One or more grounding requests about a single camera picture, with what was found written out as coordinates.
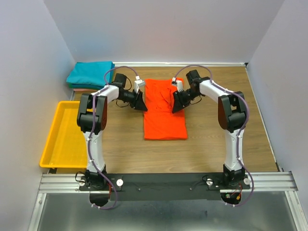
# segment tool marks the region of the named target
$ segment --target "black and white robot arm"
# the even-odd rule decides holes
[[[147,111],[147,108],[142,99],[142,91],[140,87],[145,85],[144,81],[136,77],[134,82],[134,90],[132,92],[125,90],[127,77],[123,74],[116,74],[114,82],[105,89],[99,90],[92,94],[82,94],[77,115],[77,124],[81,128],[86,140],[86,145],[90,145],[90,152],[87,149],[88,163],[87,170],[89,172],[102,172],[105,168],[103,158],[102,135],[107,123],[107,105],[113,100],[122,100],[128,102],[130,107],[135,110]],[[93,96],[95,95],[95,124],[94,131],[89,139],[93,127],[93,112],[92,109]]]
[[[208,77],[201,78],[196,70],[187,73],[186,77],[190,85],[188,90],[183,90],[181,81],[176,79],[172,81],[173,85],[178,88],[173,93],[172,112],[175,113],[189,106],[191,100],[200,95],[206,95],[215,101],[218,104],[218,122],[221,128],[225,130],[226,138],[226,159],[223,167],[225,184],[233,184],[243,180],[245,169],[241,163],[243,163],[244,129],[241,128],[245,123],[247,111],[245,104],[236,97],[236,95],[239,95],[244,98],[243,93],[230,94],[233,91],[221,87]]]

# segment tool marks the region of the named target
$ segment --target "gray wall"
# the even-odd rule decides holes
[[[248,62],[283,0],[45,0],[76,61]]]
[[[74,60],[43,1],[0,2],[0,230],[27,230],[42,154]]]
[[[248,65],[277,162],[308,216],[308,2],[286,0]]]

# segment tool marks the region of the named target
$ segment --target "yellow plastic tray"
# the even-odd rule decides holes
[[[61,101],[55,112],[39,165],[52,168],[86,168],[86,142],[77,126],[79,101]]]

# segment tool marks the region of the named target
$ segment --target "stack of folded clothes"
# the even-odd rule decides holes
[[[76,63],[74,69],[67,77],[66,82],[74,90],[99,90],[105,86],[104,74],[114,68],[111,61]],[[106,76],[108,83],[111,83],[113,71]]]

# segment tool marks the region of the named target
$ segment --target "wooden tabletop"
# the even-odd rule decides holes
[[[180,67],[135,67],[142,79],[171,79]],[[178,77],[197,69],[201,77],[209,76],[203,68],[187,68]],[[250,108],[250,118],[243,138],[243,160],[253,172],[277,171],[244,67],[211,67],[213,79],[221,86],[242,91]],[[133,82],[134,73],[121,68]],[[79,100],[80,92],[75,94]],[[145,141],[143,112],[130,107],[108,105],[107,126],[103,132],[103,155],[109,173],[221,172],[225,161],[225,135],[218,124],[217,104],[203,97],[196,105],[185,108],[187,140]]]

